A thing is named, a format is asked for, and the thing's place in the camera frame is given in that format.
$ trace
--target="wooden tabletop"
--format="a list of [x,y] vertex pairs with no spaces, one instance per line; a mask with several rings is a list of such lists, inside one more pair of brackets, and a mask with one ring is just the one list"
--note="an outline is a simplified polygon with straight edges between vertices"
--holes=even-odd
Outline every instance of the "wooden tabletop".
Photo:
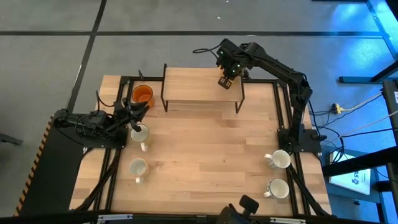
[[164,100],[232,101],[243,98],[241,79],[226,90],[218,84],[223,75],[219,68],[166,68]]
[[[104,76],[100,97],[111,104],[120,76]],[[289,198],[264,198],[265,186],[274,178],[286,180],[285,170],[271,170],[265,153],[278,149],[278,128],[271,84],[245,83],[245,104],[239,114],[227,102],[173,103],[165,112],[160,100],[161,82],[134,82],[154,90],[155,106],[143,123],[152,133],[147,152],[128,139],[122,150],[112,202],[114,212],[217,215],[229,203],[242,212],[239,199],[246,194],[260,204],[256,215],[292,215]],[[101,107],[108,113],[112,108]],[[287,115],[284,112],[285,126]],[[304,123],[310,127],[309,114]],[[100,176],[104,150],[94,149],[81,162],[70,208],[79,206]],[[300,153],[305,181],[315,199],[327,211],[330,205],[318,159]],[[141,157],[150,165],[142,185],[129,173],[129,163]],[[107,186],[100,208],[104,207]],[[296,187],[298,207],[302,201]]]

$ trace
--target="mug handle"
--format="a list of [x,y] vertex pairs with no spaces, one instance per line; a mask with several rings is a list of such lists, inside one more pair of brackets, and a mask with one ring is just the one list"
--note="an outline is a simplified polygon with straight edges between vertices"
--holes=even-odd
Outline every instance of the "mug handle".
[[148,145],[145,144],[144,142],[142,142],[142,143],[141,143],[141,149],[142,149],[143,152],[148,151]]
[[271,155],[271,154],[265,154],[265,155],[264,155],[264,158],[265,158],[267,161],[271,161],[271,160],[272,160],[272,155]]
[[269,196],[271,196],[272,194],[271,194],[271,191],[267,191],[267,192],[265,192],[264,194],[263,194],[263,196],[264,197],[269,197]]
[[143,177],[137,177],[137,178],[136,178],[136,183],[137,183],[137,184],[142,184],[143,181],[144,181],[144,178],[143,178]]

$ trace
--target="gray floor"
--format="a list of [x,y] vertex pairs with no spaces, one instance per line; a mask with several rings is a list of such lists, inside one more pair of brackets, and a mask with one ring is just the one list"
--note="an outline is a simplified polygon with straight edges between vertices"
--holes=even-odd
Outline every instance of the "gray floor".
[[[381,0],[372,1],[380,20],[398,46],[398,23]],[[99,0],[0,2],[0,30],[91,30]],[[362,3],[310,0],[112,0],[100,30],[273,30],[377,31]],[[210,54],[193,55],[200,47],[216,46],[223,36],[97,37],[81,85],[75,112],[95,105],[95,90],[103,75],[159,76],[169,66],[212,67]],[[255,41],[271,56],[307,74],[314,90],[314,110],[332,103],[349,108],[376,94],[379,85],[341,85],[342,75],[372,76],[394,60],[382,39],[351,37],[238,37],[235,43]],[[0,36],[0,132],[24,140],[21,147],[0,144],[0,216],[12,215],[39,146],[46,121],[66,105],[88,37]],[[253,70],[256,78],[269,78]],[[382,98],[330,125],[343,134],[387,115]],[[326,117],[318,118],[318,124]],[[363,131],[390,127],[385,120]],[[324,132],[330,138],[332,133]],[[373,152],[394,145],[391,133],[346,139],[348,149]],[[391,194],[386,194],[391,201]],[[339,217],[377,221],[376,206],[330,196]],[[397,223],[393,209],[389,222]]]

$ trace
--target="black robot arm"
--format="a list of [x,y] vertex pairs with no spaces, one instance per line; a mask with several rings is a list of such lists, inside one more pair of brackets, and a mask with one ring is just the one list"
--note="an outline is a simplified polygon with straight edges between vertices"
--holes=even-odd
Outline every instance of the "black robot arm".
[[305,107],[312,95],[306,76],[270,57],[254,42],[241,44],[238,47],[230,40],[224,39],[217,50],[217,55],[217,65],[224,70],[224,77],[221,77],[218,83],[224,88],[228,89],[235,77],[243,75],[246,68],[253,67],[262,68],[288,84],[290,104],[294,111],[292,124],[285,134],[285,143],[299,145],[304,131],[302,121]]

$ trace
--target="orange cup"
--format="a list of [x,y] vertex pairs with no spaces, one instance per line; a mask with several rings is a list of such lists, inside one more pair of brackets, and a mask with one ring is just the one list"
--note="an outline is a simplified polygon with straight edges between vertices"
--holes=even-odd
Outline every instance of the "orange cup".
[[131,98],[136,103],[147,101],[147,105],[150,109],[155,105],[154,92],[152,91],[152,88],[147,85],[139,85],[135,87],[135,89],[132,91]]

